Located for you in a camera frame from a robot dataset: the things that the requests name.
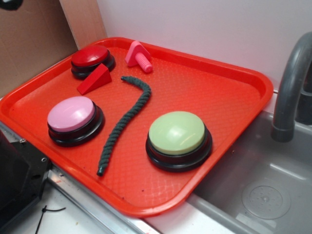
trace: button cap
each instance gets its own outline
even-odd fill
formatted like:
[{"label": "button cap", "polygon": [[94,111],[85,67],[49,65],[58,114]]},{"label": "button cap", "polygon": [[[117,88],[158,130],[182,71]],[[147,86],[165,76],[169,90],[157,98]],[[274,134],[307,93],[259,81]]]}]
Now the button cap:
[{"label": "button cap", "polygon": [[87,67],[102,62],[107,56],[108,50],[105,46],[92,45],[74,53],[72,62],[75,66]]},{"label": "button cap", "polygon": [[95,112],[93,102],[87,97],[71,97],[52,108],[48,124],[57,132],[74,131],[92,118]]},{"label": "button cap", "polygon": [[155,149],[167,155],[182,155],[196,149],[205,137],[205,125],[196,115],[176,111],[162,115],[150,127]]}]

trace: sink basin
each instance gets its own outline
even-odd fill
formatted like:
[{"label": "sink basin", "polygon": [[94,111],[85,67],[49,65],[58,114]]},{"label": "sink basin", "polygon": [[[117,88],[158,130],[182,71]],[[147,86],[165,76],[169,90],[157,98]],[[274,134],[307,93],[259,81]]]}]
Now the sink basin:
[{"label": "sink basin", "polygon": [[261,112],[195,189],[199,200],[188,202],[235,233],[311,233],[311,127],[296,123],[293,140],[279,143],[272,118]]}]

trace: tray rim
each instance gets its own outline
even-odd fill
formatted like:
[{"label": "tray rim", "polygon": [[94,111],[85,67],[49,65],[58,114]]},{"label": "tray rim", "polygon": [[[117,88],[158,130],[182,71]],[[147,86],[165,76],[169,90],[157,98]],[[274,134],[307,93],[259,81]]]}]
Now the tray rim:
[{"label": "tray rim", "polygon": [[[119,47],[120,43],[126,43],[128,45],[131,44],[132,39],[114,37],[114,38],[106,38],[98,40],[91,45],[95,44],[110,44],[114,47]],[[266,103],[271,99],[273,95],[273,85],[271,81],[262,73],[242,68],[239,66],[215,61],[208,58],[198,57],[194,55],[189,55],[183,52],[178,52],[171,49],[162,48],[155,45],[150,45],[147,43],[143,43],[142,45],[148,48],[149,52],[151,53],[152,57],[159,58],[165,61],[178,63],[184,66],[189,66],[201,71],[206,71],[212,69],[216,72],[217,69],[222,68],[223,77],[232,78],[255,87],[258,92],[260,93],[260,101],[254,105],[253,111],[248,113],[244,119],[240,122],[240,124],[225,138],[222,144],[214,151],[212,157],[213,163],[210,163],[207,166],[207,163],[204,164],[205,166],[201,166],[194,176],[188,181],[187,184],[183,186],[183,188],[178,192],[178,194],[166,202],[157,205],[155,207],[136,207],[131,205],[130,203],[125,202],[121,197],[114,194],[114,191],[111,191],[109,188],[104,187],[103,185],[99,186],[97,180],[91,179],[85,173],[81,173],[77,170],[77,168],[73,168],[71,166],[62,166],[59,165],[67,165],[68,160],[58,157],[55,160],[55,164],[62,168],[66,173],[74,177],[78,182],[82,183],[86,186],[89,190],[93,193],[101,197],[103,200],[106,200],[105,197],[109,196],[109,200],[106,200],[110,203],[114,208],[119,210],[120,212],[136,217],[148,217],[159,215],[166,210],[169,210],[173,207],[178,206],[182,202],[186,200],[186,198],[190,195],[193,189],[199,184],[199,182],[204,178],[204,176],[210,171],[212,167],[217,163],[217,161],[222,157],[222,155],[227,151],[227,149],[234,143],[234,141],[241,135],[241,133],[248,127],[248,125],[253,121],[253,119],[261,112],[262,108],[266,105]],[[58,62],[57,64],[53,65],[49,69],[43,71],[39,75],[35,76],[34,78],[30,79],[29,81],[25,82],[21,86],[17,87],[16,89],[12,90],[6,96],[0,100],[0,121],[10,127],[13,131],[19,134],[21,137],[25,137],[31,143],[35,143],[35,146],[43,151],[46,155],[55,154],[56,152],[53,151],[51,148],[47,147],[44,142],[38,140],[35,136],[33,136],[30,132],[28,132],[23,126],[19,123],[13,121],[9,118],[6,113],[10,110],[10,107],[14,105],[17,100],[20,100],[24,96],[30,94],[35,89],[39,88],[40,86],[44,85],[49,80],[53,79],[55,76],[59,75],[60,72],[56,72],[63,69],[69,69],[71,60],[71,56],[63,59],[62,61]]]}]

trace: red triangular block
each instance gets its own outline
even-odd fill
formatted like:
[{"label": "red triangular block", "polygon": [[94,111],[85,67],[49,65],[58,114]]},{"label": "red triangular block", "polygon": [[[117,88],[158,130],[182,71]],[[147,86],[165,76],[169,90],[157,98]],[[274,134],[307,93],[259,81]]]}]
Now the red triangular block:
[{"label": "red triangular block", "polygon": [[102,63],[77,87],[81,95],[85,95],[112,81],[111,74]]}]

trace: faucet spout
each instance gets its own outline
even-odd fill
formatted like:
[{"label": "faucet spout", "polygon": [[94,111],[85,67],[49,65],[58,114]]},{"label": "faucet spout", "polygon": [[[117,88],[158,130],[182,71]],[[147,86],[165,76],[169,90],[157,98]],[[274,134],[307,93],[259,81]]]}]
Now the faucet spout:
[{"label": "faucet spout", "polygon": [[[282,81],[279,86],[278,96],[275,105],[272,122],[271,137],[279,142],[288,142],[293,138],[294,120],[297,112],[298,102],[301,96],[312,97],[312,32],[304,34],[288,59]],[[311,112],[312,98],[303,99],[299,106],[301,112]],[[307,124],[305,121],[296,118],[296,121]]]}]

